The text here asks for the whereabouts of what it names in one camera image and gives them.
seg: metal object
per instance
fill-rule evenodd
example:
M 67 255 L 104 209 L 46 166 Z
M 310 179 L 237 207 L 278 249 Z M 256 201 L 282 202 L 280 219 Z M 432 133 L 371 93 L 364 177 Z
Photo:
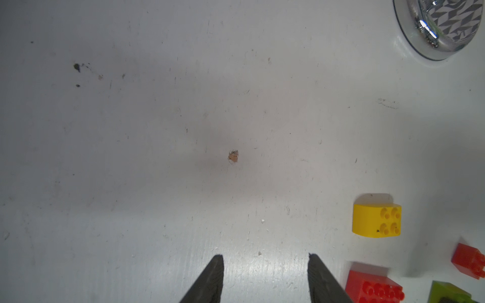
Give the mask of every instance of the metal object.
M 219 303 L 224 279 L 224 259 L 215 255 L 180 303 Z M 325 264 L 315 254 L 308 261 L 311 303 L 352 303 Z
M 423 57 L 444 60 L 464 48 L 478 30 L 484 0 L 394 0 L 406 39 Z
M 327 266 L 315 254 L 308 261 L 308 286 L 311 303 L 352 303 Z

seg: red lego brick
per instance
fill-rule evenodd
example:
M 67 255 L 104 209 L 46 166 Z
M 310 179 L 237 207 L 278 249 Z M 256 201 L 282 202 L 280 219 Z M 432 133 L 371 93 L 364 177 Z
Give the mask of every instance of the red lego brick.
M 459 243 L 452 258 L 453 265 L 475 279 L 485 278 L 485 255 L 474 247 Z
M 403 287 L 391 279 L 375 274 L 350 271 L 345 292 L 354 303 L 399 303 L 404 300 Z

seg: lego stud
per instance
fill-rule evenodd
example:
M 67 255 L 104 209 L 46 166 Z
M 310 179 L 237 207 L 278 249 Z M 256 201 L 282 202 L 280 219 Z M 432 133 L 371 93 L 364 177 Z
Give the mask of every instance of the lego stud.
M 384 286 L 384 293 L 386 295 L 386 298 L 388 299 L 394 299 L 394 297 L 396 296 L 394 290 L 391 288 L 390 285 Z
M 391 224 L 391 233 L 399 234 L 399 228 L 396 223 Z
M 473 264 L 473 273 L 480 278 L 485 278 L 485 271 L 483 271 L 483 265 L 474 263 Z
M 389 215 L 389 212 L 387 210 L 387 208 L 383 208 L 381 210 L 381 218 L 383 219 L 389 219 L 391 217 L 391 215 Z
M 374 293 L 381 299 L 384 299 L 386 297 L 386 293 L 384 292 L 382 285 L 380 285 L 379 283 L 376 283 L 374 285 Z
M 399 219 L 401 217 L 401 214 L 399 213 L 399 210 L 397 208 L 392 209 L 391 215 L 396 219 Z
M 386 235 L 386 236 L 389 234 L 388 226 L 385 223 L 382 223 L 381 224 L 381 227 L 379 228 L 379 231 L 381 233 L 384 233 L 384 235 Z
M 362 290 L 369 296 L 374 294 L 374 289 L 369 282 L 364 282 L 364 284 L 362 285 Z
M 480 263 L 480 264 L 482 264 L 482 265 L 485 266 L 485 255 L 479 254 L 477 256 L 477 261 L 478 261 L 478 263 Z
M 404 293 L 400 290 L 400 289 L 395 289 L 394 290 L 395 294 L 396 294 L 396 298 L 399 300 L 399 301 L 402 301 L 404 300 Z

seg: yellow lego brick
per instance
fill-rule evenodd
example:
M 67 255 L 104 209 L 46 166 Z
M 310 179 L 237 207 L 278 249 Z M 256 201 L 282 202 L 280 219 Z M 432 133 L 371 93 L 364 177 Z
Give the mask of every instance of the yellow lego brick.
M 354 204 L 352 231 L 369 238 L 395 237 L 401 234 L 401 206 Z

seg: scratch mark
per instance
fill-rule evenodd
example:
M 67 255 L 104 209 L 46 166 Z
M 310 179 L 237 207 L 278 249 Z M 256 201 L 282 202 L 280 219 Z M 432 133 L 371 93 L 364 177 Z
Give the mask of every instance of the scratch mark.
M 386 99 L 379 98 L 379 99 L 377 99 L 377 101 L 379 101 L 378 104 L 382 104 L 385 107 L 389 107 L 390 109 L 393 109 L 393 110 L 397 109 L 397 107 L 384 104 L 384 102 L 386 102 Z

